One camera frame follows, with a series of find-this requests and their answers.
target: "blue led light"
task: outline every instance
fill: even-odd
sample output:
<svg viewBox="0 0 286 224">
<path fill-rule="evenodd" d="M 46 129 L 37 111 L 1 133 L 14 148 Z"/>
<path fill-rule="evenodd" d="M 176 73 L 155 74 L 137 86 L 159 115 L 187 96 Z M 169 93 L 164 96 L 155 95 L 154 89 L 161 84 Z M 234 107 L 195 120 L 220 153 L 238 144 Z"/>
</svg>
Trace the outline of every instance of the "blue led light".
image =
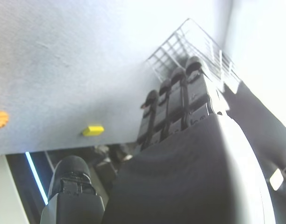
<svg viewBox="0 0 286 224">
<path fill-rule="evenodd" d="M 47 196 L 46 196 L 46 194 L 45 194 L 45 192 L 43 190 L 43 186 L 42 186 L 41 181 L 39 179 L 38 173 L 37 173 L 37 171 L 35 169 L 35 166 L 34 166 L 34 163 L 32 161 L 31 155 L 30 155 L 29 152 L 26 152 L 25 154 L 26 154 L 26 157 L 28 159 L 28 162 L 29 162 L 29 165 L 31 167 L 31 170 L 32 170 L 33 176 L 35 178 L 35 181 L 37 183 L 37 186 L 39 188 L 39 191 L 41 193 L 41 196 L 42 196 L 42 198 L 44 200 L 44 203 L 45 203 L 45 205 L 47 205 L 48 204 L 48 198 L 47 198 Z"/>
</svg>

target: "wire basket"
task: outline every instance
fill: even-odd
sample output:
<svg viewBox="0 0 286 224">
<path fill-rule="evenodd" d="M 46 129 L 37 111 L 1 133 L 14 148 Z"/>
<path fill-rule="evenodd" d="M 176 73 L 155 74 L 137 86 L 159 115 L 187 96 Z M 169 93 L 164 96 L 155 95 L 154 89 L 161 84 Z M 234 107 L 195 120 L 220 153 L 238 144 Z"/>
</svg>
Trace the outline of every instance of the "wire basket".
<svg viewBox="0 0 286 224">
<path fill-rule="evenodd" d="M 241 80 L 235 73 L 235 65 L 192 19 L 187 19 L 175 30 L 147 61 L 162 82 L 175 68 L 184 69 L 187 59 L 192 56 L 198 56 L 207 63 L 211 71 L 209 78 L 219 90 L 224 91 L 225 83 L 236 93 Z"/>
</svg>

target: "metal wire rack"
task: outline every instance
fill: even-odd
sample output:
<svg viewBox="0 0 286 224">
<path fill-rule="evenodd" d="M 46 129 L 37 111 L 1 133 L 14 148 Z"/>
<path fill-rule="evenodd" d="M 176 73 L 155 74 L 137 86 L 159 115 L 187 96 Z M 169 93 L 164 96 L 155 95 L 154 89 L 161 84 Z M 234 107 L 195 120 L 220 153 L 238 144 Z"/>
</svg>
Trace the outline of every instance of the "metal wire rack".
<svg viewBox="0 0 286 224">
<path fill-rule="evenodd" d="M 236 93 L 240 78 L 235 65 L 218 44 L 192 19 L 187 19 L 148 58 L 148 63 L 162 82 L 169 78 L 176 67 L 185 68 L 188 58 L 198 56 L 211 71 L 210 79 L 224 91 L 223 84 Z"/>
</svg>

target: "robotic hand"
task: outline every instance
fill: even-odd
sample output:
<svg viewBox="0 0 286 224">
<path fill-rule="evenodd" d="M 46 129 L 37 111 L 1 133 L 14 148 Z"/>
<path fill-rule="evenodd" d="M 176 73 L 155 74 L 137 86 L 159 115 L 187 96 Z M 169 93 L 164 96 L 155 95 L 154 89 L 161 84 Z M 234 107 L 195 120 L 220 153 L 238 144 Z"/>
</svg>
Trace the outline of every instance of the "robotic hand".
<svg viewBox="0 0 286 224">
<path fill-rule="evenodd" d="M 84 162 L 61 168 L 65 159 L 41 224 L 275 224 L 253 150 L 208 77 L 192 57 L 148 94 L 136 155 L 120 169 L 104 214 Z"/>
</svg>

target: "white wire basket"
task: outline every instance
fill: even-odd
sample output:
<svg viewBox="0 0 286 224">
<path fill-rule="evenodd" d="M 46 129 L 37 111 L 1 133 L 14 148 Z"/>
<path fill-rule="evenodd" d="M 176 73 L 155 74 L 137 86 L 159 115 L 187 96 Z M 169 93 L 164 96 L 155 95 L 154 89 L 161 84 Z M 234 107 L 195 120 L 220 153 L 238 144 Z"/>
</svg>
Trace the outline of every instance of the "white wire basket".
<svg viewBox="0 0 286 224">
<path fill-rule="evenodd" d="M 240 78 L 235 65 L 218 44 L 192 19 L 187 19 L 148 58 L 148 63 L 162 82 L 169 78 L 176 67 L 185 68 L 188 58 L 198 56 L 211 71 L 210 79 L 220 91 L 224 83 L 236 93 Z"/>
</svg>

